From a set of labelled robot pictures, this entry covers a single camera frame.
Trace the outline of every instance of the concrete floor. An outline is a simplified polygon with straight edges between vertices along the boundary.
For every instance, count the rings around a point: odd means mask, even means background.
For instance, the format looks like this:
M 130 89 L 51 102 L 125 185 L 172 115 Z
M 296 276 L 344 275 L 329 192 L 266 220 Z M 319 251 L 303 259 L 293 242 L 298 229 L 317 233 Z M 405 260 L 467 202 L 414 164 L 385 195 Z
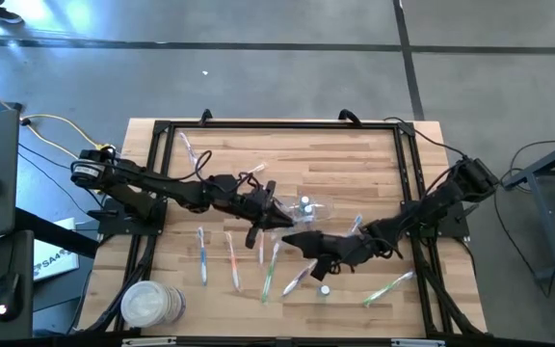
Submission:
M 410 43 L 555 47 L 555 2 L 403 0 Z M 399 44 L 391 0 L 9 0 L 27 19 L 0 35 L 130 41 Z M 425 120 L 440 120 L 447 143 L 496 173 L 513 153 L 555 139 L 555 55 L 413 54 Z M 151 50 L 0 47 L 0 95 L 26 113 L 66 116 L 101 142 L 120 146 L 133 117 L 334 119 L 349 108 L 363 119 L 413 119 L 401 52 Z M 44 136 L 74 151 L 82 138 L 54 121 Z M 22 131 L 20 142 L 69 158 Z M 519 166 L 553 147 L 523 153 Z M 69 173 L 29 154 L 86 209 L 94 201 Z M 17 205 L 55 221 L 88 220 L 41 173 L 19 161 Z M 526 256 L 550 265 L 528 196 L 501 194 L 508 227 Z M 489 331 L 555 342 L 555 285 L 545 299 L 486 201 L 468 219 Z M 60 311 L 73 310 L 57 308 Z M 41 312 L 37 324 L 59 313 Z M 51 327 L 61 330 L 68 321 Z

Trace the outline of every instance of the computer mouse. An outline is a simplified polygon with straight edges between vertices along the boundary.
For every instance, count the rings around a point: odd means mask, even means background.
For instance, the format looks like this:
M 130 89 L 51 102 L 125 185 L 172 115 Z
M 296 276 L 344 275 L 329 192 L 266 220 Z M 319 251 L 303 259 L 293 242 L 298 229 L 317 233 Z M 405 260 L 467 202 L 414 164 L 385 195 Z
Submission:
M 9 272 L 0 277 L 0 321 L 7 322 L 18 317 L 22 310 L 20 275 Z

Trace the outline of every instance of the wooden table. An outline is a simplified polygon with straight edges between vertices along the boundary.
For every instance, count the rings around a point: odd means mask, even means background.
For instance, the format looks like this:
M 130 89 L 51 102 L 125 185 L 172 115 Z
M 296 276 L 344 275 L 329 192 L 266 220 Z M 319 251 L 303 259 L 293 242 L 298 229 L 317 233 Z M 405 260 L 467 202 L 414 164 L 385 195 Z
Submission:
M 132 119 L 129 122 L 122 155 L 139 165 L 146 163 L 151 130 L 155 120 Z M 415 126 L 442 143 L 436 121 L 420 121 Z M 312 197 L 331 197 L 330 221 L 320 224 L 324 232 L 347 231 L 360 213 L 367 223 L 398 213 L 403 198 L 393 136 L 383 130 L 317 129 L 183 129 L 194 150 L 213 151 L 213 158 L 203 174 L 237 174 L 261 162 L 269 168 L 257 177 L 261 183 L 277 182 L 278 197 L 304 193 Z M 192 167 L 185 146 L 175 138 L 170 176 L 188 174 Z M 417 138 L 425 181 L 430 183 L 447 168 L 441 147 Z M 407 161 L 410 150 L 404 141 Z M 158 154 L 155 171 L 159 171 Z M 196 230 L 203 226 L 208 255 L 208 285 L 203 287 L 199 274 Z M 260 296 L 271 258 L 273 243 L 265 237 L 265 265 L 257 261 L 258 250 L 244 246 L 249 222 L 235 220 L 224 213 L 209 210 L 192 214 L 175 202 L 169 202 L 164 233 L 158 238 L 151 279 L 182 289 L 187 310 L 174 325 L 144 329 L 143 335 L 208 336 L 317 336 L 317 337 L 420 337 L 423 320 L 415 280 L 410 280 L 372 307 L 363 300 L 413 266 L 408 240 L 400 242 L 405 259 L 376 258 L 357 266 L 350 274 L 328 275 L 324 284 L 331 294 L 317 296 L 318 281 L 308 277 L 303 285 L 285 299 L 279 296 L 308 260 L 301 251 L 286 245 L 277 258 L 268 304 Z M 224 231 L 231 231 L 238 257 L 243 291 L 232 285 Z M 83 305 L 80 328 L 89 326 L 112 301 L 121 286 L 130 236 L 116 236 L 96 255 L 87 298 Z M 438 251 L 446 288 L 468 318 L 481 330 L 485 320 L 477 284 L 468 254 L 452 239 L 439 239 Z M 435 323 L 440 327 L 437 300 L 430 289 Z

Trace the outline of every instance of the plastic cup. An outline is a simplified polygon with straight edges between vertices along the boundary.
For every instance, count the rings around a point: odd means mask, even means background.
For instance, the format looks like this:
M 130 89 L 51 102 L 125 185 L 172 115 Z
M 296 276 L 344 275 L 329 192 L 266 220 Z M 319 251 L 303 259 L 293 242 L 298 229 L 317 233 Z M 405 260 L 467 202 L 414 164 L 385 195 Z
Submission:
M 132 285 L 121 300 L 121 315 L 132 327 L 148 328 L 177 321 L 185 312 L 185 297 L 173 287 L 153 280 Z

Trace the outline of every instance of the desk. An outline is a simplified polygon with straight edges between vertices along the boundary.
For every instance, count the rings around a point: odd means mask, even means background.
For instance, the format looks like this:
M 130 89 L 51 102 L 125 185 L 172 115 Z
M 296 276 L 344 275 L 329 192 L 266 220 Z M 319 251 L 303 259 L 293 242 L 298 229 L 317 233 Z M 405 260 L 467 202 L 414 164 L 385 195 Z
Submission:
M 146 163 L 154 120 L 129 122 L 122 156 L 139 165 Z M 442 142 L 440 126 L 423 121 L 416 128 Z M 324 232 L 344 233 L 361 213 L 363 222 L 393 216 L 403 198 L 393 136 L 381 130 L 357 129 L 183 129 L 194 150 L 213 151 L 203 174 L 237 174 L 261 162 L 269 168 L 257 177 L 262 183 L 277 182 L 278 197 L 295 197 L 303 192 L 312 197 L 331 196 L 334 211 Z M 432 182 L 447 168 L 444 148 L 417 139 L 423 174 Z M 409 152 L 404 141 L 405 152 Z M 158 148 L 161 153 L 164 143 Z M 407 166 L 411 168 L 410 156 Z M 155 171 L 161 166 L 161 155 Z M 169 176 L 191 171 L 187 151 L 175 137 Z M 411 190 L 416 196 L 415 187 Z M 199 275 L 196 229 L 205 229 L 208 285 Z M 362 301 L 374 291 L 395 280 L 412 267 L 409 240 L 400 242 L 405 259 L 376 258 L 348 269 L 339 276 L 327 276 L 324 283 L 331 294 L 322 302 L 316 295 L 318 281 L 307 278 L 288 297 L 281 300 L 284 286 L 306 265 L 301 251 L 284 247 L 278 255 L 269 303 L 260 303 L 267 265 L 273 245 L 265 237 L 265 265 L 258 265 L 258 250 L 248 250 L 244 239 L 250 224 L 224 213 L 209 210 L 192 214 L 169 201 L 164 233 L 158 238 L 151 279 L 183 290 L 187 310 L 173 326 L 143 330 L 143 335 L 205 336 L 312 336 L 312 337 L 420 337 L 423 320 L 415 280 L 410 280 L 372 305 Z M 231 231 L 239 273 L 244 287 L 232 286 L 228 251 L 223 231 Z M 112 301 L 121 286 L 130 236 L 116 236 L 100 247 L 95 257 L 80 328 L 88 327 Z M 441 267 L 448 292 L 472 323 L 485 330 L 476 281 L 470 258 L 460 244 L 438 240 Z M 431 291 L 435 323 L 440 327 L 436 296 Z

